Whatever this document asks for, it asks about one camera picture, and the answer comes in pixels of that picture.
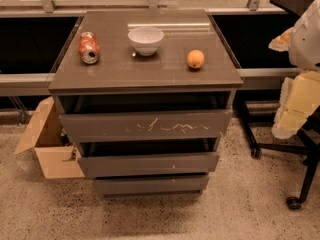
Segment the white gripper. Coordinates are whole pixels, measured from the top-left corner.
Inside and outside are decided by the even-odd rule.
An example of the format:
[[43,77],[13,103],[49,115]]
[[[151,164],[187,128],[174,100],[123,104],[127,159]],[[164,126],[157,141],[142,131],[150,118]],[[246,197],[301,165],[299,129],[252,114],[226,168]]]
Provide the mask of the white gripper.
[[279,104],[272,134],[278,139],[288,139],[297,133],[320,106],[320,73],[309,71],[294,79],[286,77]]

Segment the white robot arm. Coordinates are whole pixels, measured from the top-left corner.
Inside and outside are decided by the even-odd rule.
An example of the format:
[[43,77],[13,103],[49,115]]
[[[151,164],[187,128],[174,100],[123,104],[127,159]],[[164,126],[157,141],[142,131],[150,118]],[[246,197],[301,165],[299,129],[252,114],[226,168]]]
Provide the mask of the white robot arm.
[[320,0],[314,0],[292,28],[273,39],[273,50],[288,51],[289,61],[301,69],[283,81],[272,134],[288,139],[320,106]]

